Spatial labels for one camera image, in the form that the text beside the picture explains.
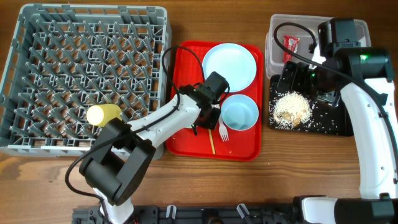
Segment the single wooden chopstick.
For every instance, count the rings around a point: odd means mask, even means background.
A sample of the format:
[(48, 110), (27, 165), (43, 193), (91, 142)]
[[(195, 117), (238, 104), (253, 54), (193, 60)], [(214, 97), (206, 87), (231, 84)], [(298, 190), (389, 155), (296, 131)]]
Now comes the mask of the single wooden chopstick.
[(210, 145), (211, 145), (211, 151), (212, 154), (215, 155), (216, 154), (216, 150), (215, 150), (215, 145), (214, 145), (214, 141), (213, 141), (213, 135), (211, 130), (208, 130), (208, 135), (209, 135), (209, 139), (210, 139)]

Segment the white plastic fork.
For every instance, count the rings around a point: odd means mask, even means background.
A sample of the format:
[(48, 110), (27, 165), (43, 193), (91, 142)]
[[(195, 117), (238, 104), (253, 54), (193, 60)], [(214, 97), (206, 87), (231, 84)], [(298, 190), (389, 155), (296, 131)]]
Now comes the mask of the white plastic fork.
[(228, 130), (227, 130), (227, 127), (225, 126), (221, 116), (219, 117), (218, 122), (219, 122), (218, 131), (219, 131), (222, 141), (228, 141), (229, 140)]

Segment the small light blue bowl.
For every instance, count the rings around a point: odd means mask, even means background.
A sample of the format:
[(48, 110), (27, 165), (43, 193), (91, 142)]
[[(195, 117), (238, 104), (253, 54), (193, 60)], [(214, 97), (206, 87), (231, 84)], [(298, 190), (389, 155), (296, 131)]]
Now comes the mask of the small light blue bowl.
[(230, 129), (245, 131), (257, 123), (259, 108), (252, 98), (236, 94), (227, 97), (221, 104), (221, 117)]

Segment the rice food scraps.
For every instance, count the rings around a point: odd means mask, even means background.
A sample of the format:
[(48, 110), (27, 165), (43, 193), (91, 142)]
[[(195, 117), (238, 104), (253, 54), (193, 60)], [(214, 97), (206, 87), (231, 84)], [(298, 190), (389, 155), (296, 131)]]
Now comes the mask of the rice food scraps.
[(295, 91), (283, 93), (272, 109), (272, 118), (281, 129), (297, 128), (312, 118), (310, 102)]

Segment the large light blue plate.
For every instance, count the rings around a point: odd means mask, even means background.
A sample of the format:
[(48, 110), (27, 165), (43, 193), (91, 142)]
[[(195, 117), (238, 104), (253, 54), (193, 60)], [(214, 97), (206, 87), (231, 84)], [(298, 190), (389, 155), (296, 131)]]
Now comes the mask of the large light blue plate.
[(217, 72), (229, 83), (230, 92), (246, 89), (256, 77), (257, 65), (252, 53), (245, 47), (225, 43), (211, 48), (202, 61), (204, 78)]

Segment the yellow plastic cup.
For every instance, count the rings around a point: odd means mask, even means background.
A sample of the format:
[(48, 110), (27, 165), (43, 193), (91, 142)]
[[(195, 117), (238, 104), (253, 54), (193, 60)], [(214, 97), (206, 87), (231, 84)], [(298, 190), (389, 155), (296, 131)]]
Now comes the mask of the yellow plastic cup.
[(122, 110), (115, 104), (93, 105), (86, 112), (86, 119), (93, 126), (105, 127), (114, 118), (121, 118)]

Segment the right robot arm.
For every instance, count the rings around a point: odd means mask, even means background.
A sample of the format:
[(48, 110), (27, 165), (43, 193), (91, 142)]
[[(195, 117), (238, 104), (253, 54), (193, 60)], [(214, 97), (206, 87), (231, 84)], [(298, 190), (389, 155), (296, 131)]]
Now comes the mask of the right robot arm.
[(309, 50), (322, 63), (297, 55), (277, 89), (317, 98), (337, 91), (349, 114), (360, 163), (360, 198), (298, 196), (292, 223), (397, 222), (397, 116), (394, 71), (384, 48), (362, 47), (352, 19), (333, 18), (312, 34)]

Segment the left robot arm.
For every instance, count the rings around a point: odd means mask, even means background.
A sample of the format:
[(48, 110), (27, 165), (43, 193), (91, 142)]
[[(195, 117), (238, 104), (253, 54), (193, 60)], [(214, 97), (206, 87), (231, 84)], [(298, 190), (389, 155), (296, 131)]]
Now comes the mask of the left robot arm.
[(181, 129), (214, 129), (220, 109), (214, 105), (228, 89), (224, 77), (212, 72), (204, 83), (185, 85), (166, 105), (128, 123), (108, 121), (83, 159), (79, 172), (99, 197), (106, 223), (124, 223), (134, 211), (131, 195), (157, 148)]

